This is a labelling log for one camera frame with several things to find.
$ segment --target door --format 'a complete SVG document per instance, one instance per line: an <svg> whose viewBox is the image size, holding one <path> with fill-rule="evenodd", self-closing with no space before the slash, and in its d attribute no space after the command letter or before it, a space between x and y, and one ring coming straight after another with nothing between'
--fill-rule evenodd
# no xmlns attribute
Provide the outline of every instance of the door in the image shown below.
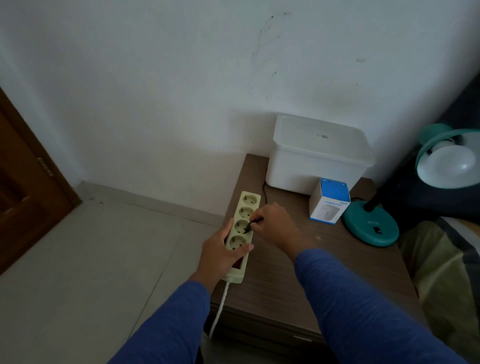
<svg viewBox="0 0 480 364"><path fill-rule="evenodd" d="M0 274L80 203L59 173L0 92Z"/></svg>

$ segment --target door hinge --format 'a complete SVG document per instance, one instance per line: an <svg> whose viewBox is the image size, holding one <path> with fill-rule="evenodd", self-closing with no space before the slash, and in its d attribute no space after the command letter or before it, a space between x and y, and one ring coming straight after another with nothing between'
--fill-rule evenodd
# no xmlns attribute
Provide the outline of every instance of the door hinge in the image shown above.
<svg viewBox="0 0 480 364"><path fill-rule="evenodd" d="M54 177L54 174L53 174L52 170L48 167L48 165L45 163L43 158L42 157L37 157L37 159L38 159L38 162L40 163L40 165L45 170L45 172L47 172L50 177Z"/></svg>

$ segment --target green fabric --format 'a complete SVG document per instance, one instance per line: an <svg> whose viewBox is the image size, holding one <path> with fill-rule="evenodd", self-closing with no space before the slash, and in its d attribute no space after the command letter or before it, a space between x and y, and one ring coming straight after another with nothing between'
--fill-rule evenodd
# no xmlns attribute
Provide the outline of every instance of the green fabric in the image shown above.
<svg viewBox="0 0 480 364"><path fill-rule="evenodd" d="M463 253L434 222L398 240L432 333L470 363L480 363L479 318Z"/></svg>

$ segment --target power strip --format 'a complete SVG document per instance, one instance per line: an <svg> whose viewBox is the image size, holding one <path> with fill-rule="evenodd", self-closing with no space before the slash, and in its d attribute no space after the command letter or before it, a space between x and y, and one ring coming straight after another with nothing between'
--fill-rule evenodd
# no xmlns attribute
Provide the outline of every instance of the power strip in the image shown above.
<svg viewBox="0 0 480 364"><path fill-rule="evenodd" d="M253 212L260 206L260 199L261 196L259 194L242 191L235 215L233 216L232 229L225 243L227 249L234 250L244 244L250 244L252 242L253 231L246 234L244 234L244 232ZM247 260L248 254L230 268L223 280L231 283L242 283Z"/></svg>

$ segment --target lamp shade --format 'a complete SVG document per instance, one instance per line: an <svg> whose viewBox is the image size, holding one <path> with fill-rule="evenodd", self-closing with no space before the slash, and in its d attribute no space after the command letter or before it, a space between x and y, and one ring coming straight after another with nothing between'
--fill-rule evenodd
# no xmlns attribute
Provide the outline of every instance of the lamp shade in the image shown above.
<svg viewBox="0 0 480 364"><path fill-rule="evenodd" d="M433 124L419 134L423 144L416 169L426 184L445 189L480 183L480 130L454 130L446 124Z"/></svg>

